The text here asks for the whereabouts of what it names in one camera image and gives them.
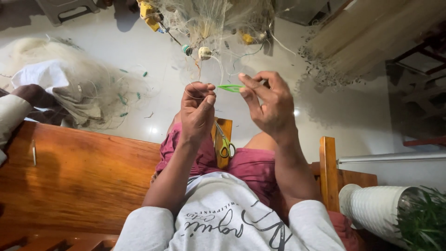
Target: hand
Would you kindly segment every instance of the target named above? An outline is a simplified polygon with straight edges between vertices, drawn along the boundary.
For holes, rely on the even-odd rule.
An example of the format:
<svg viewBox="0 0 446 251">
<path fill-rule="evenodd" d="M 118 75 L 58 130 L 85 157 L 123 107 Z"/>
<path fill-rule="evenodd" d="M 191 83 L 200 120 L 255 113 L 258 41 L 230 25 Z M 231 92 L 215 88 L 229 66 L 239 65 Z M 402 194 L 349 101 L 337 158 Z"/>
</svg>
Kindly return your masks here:
<svg viewBox="0 0 446 251">
<path fill-rule="evenodd" d="M 181 100 L 181 137 L 185 141 L 201 144 L 211 133 L 214 123 L 215 86 L 193 82 L 186 86 Z"/>
<path fill-rule="evenodd" d="M 297 133 L 294 121 L 294 102 L 286 82 L 275 71 L 261 71 L 253 78 L 240 73 L 239 79 L 246 87 L 240 94 L 249 107 L 251 119 L 277 143 Z"/>
</svg>

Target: t-shirt sleeve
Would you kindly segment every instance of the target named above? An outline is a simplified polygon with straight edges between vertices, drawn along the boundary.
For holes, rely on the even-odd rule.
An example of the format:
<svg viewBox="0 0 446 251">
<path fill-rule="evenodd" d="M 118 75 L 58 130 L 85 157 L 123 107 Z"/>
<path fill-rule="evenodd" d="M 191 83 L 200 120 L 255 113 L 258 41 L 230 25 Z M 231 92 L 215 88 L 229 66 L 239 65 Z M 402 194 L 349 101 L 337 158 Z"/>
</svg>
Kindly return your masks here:
<svg viewBox="0 0 446 251">
<path fill-rule="evenodd" d="M 168 209 L 142 207 L 128 215 L 114 251 L 165 250 L 173 233 L 173 215 Z"/>
<path fill-rule="evenodd" d="M 289 211 L 289 228 L 309 251 L 344 251 L 345 247 L 320 201 L 301 201 Z"/>
</svg>

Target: tiled floor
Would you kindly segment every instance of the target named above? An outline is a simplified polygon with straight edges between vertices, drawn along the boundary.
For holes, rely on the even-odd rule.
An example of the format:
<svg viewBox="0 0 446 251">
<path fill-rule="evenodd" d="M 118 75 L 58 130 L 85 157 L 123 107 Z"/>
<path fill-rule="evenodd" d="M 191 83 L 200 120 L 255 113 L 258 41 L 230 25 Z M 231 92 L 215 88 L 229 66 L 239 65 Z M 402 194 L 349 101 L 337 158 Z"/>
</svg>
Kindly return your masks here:
<svg viewBox="0 0 446 251">
<path fill-rule="evenodd" d="M 174 114 L 179 110 L 184 86 L 188 84 L 181 78 L 178 68 L 180 63 L 177 59 L 181 52 L 168 35 L 152 32 L 138 14 L 129 13 L 121 2 L 117 9 L 113 6 L 98 14 L 89 13 L 64 22 L 57 28 L 39 11 L 34 10 L 38 8 L 34 1 L 26 4 L 22 12 L 15 12 L 25 15 L 22 18 L 8 14 L 12 9 L 6 4 L 4 13 L 0 14 L 0 46 L 17 38 L 44 38 L 48 34 L 71 38 L 74 44 L 86 52 L 120 68 L 143 65 L 148 69 L 149 76 L 159 84 L 160 91 L 143 109 L 131 110 L 121 127 L 102 133 L 162 142 Z M 278 19 L 275 35 L 285 46 L 296 51 L 303 43 L 301 36 L 304 29 Z M 249 50 L 256 51 L 259 47 L 252 45 Z M 316 90 L 314 82 L 309 79 L 300 85 L 296 84 L 305 71 L 305 62 L 301 57 L 295 57 L 281 48 L 277 42 L 271 49 L 265 46 L 260 53 L 245 57 L 241 62 L 247 74 L 261 70 L 278 71 L 294 90 L 299 111 L 296 124 L 309 162 L 319 159 L 321 136 L 336 138 L 338 156 L 394 152 L 384 64 L 368 77 L 367 85 L 346 87 L 340 91 L 327 88 L 320 93 L 321 90 Z M 204 65 L 203 79 L 212 79 L 218 84 L 219 68 L 209 64 L 209 70 Z M 236 83 L 236 76 L 231 79 Z M 242 147 L 260 131 L 249 118 L 248 108 L 239 94 L 220 90 L 215 108 L 216 116 L 234 121 L 232 142 L 237 147 Z M 144 118 L 152 112 L 151 118 Z"/>
</svg>

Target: plastic stool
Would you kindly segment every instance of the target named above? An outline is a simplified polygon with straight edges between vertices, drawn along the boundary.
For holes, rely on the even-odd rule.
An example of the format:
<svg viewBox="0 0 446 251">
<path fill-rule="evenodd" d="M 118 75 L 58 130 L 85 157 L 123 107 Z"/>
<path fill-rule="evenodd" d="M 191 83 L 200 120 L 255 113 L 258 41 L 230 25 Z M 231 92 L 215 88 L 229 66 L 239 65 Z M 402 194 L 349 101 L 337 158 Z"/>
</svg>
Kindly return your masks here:
<svg viewBox="0 0 446 251">
<path fill-rule="evenodd" d="M 59 14 L 85 6 L 93 13 L 99 13 L 100 9 L 93 0 L 36 0 L 54 27 L 61 26 Z"/>
</svg>

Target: white ribbed pot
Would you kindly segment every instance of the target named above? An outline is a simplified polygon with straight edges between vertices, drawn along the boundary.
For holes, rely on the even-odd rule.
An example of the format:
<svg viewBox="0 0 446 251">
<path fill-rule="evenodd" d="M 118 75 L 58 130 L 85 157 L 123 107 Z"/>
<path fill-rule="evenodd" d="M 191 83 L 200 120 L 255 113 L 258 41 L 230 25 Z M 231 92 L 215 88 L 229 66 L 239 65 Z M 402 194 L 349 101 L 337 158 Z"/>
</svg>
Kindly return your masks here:
<svg viewBox="0 0 446 251">
<path fill-rule="evenodd" d="M 398 240 L 400 233 L 393 226 L 397 224 L 396 215 L 398 201 L 404 191 L 417 187 L 377 186 L 361 188 L 356 184 L 348 184 L 339 192 L 339 207 L 342 214 L 353 222 L 354 228 L 365 228 L 371 233 L 390 243 L 407 248 Z"/>
</svg>

